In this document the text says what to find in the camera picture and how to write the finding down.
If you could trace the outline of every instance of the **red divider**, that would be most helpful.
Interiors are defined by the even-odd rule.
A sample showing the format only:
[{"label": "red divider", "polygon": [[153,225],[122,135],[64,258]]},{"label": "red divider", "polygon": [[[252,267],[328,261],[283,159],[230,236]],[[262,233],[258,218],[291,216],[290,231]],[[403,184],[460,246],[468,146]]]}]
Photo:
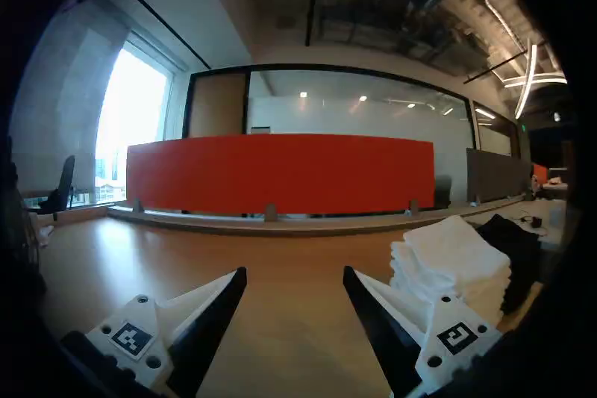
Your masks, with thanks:
[{"label": "red divider", "polygon": [[547,183],[547,168],[542,167],[536,163],[533,163],[533,174],[537,176],[537,181],[539,185],[543,185]]},{"label": "red divider", "polygon": [[129,146],[127,199],[218,214],[365,213],[434,205],[433,143],[322,134],[187,138]]}]

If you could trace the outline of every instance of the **white towel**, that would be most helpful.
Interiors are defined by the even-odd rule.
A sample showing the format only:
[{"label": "white towel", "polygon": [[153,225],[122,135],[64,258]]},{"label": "white towel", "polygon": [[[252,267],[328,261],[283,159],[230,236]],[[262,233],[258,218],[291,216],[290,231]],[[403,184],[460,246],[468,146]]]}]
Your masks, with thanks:
[{"label": "white towel", "polygon": [[478,280],[468,284],[456,284],[447,276],[436,274],[421,266],[413,250],[406,244],[394,242],[390,266],[395,272],[404,276],[404,281],[410,288],[416,290],[416,295],[429,302],[435,301],[442,295],[456,295],[462,299],[473,299],[489,287],[501,287],[503,290],[510,284],[510,268],[504,267],[488,279]]},{"label": "white towel", "polygon": [[491,279],[510,266],[510,259],[491,247],[460,216],[407,231],[404,241],[422,267],[456,285]]},{"label": "white towel", "polygon": [[[396,269],[397,266],[398,263],[392,261],[392,267],[395,267],[395,270],[394,276],[390,280],[390,287],[412,293],[414,296],[429,303],[434,303],[440,299],[442,295],[445,295],[429,296],[428,292],[421,289],[416,283],[409,283],[399,266]],[[466,297],[461,297],[461,299],[467,306],[469,306],[469,308],[477,313],[480,318],[484,319],[491,326],[496,326],[504,316],[504,313],[500,310],[501,304],[504,301],[504,291],[505,287],[503,285],[494,284],[492,287],[488,286],[484,293],[480,293],[471,299]]]}]

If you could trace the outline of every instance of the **black office chair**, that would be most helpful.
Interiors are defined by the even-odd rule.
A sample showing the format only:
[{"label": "black office chair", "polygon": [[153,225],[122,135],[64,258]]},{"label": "black office chair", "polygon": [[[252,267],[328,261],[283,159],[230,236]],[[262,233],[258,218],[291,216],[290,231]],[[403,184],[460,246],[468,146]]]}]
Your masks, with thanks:
[{"label": "black office chair", "polygon": [[450,206],[450,192],[452,189],[452,177],[439,175],[435,178],[434,202],[430,208],[421,208],[420,211],[443,210]]},{"label": "black office chair", "polygon": [[62,175],[58,188],[50,193],[48,200],[40,202],[40,209],[35,209],[37,214],[52,214],[66,210],[69,204],[70,187],[72,183],[72,172],[75,170],[75,156],[70,155],[64,161]]}]

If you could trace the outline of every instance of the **ceiling light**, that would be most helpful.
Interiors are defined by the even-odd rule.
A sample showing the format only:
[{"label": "ceiling light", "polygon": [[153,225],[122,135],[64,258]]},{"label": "ceiling light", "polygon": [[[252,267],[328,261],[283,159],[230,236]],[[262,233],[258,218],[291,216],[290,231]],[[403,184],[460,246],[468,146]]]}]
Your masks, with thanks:
[{"label": "ceiling light", "polygon": [[475,111],[481,115],[485,115],[487,118],[495,119],[496,117],[490,114],[489,112],[484,111],[483,109],[476,108]]},{"label": "ceiling light", "polygon": [[[526,82],[518,81],[514,82],[513,84],[504,85],[504,88],[512,88],[512,87],[520,87],[521,85],[525,85]],[[544,79],[534,79],[531,84],[568,84],[568,81],[564,78],[544,78]]]},{"label": "ceiling light", "polygon": [[522,92],[520,93],[520,99],[518,100],[518,105],[516,106],[516,114],[514,117],[516,119],[520,118],[522,115],[522,110],[525,108],[525,104],[527,103],[528,94],[531,91],[531,85],[533,84],[533,76],[535,74],[535,64],[537,63],[537,45],[531,45],[531,56],[528,59],[527,65],[527,80],[525,86],[522,88]]}]

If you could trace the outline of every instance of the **gray partition panel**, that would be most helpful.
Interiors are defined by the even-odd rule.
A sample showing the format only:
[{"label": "gray partition panel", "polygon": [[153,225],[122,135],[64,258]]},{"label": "gray partition panel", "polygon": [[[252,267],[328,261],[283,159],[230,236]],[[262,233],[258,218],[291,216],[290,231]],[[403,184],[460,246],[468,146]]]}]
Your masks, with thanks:
[{"label": "gray partition panel", "polygon": [[469,201],[503,199],[524,193],[531,182],[530,162],[492,152],[466,150]]}]

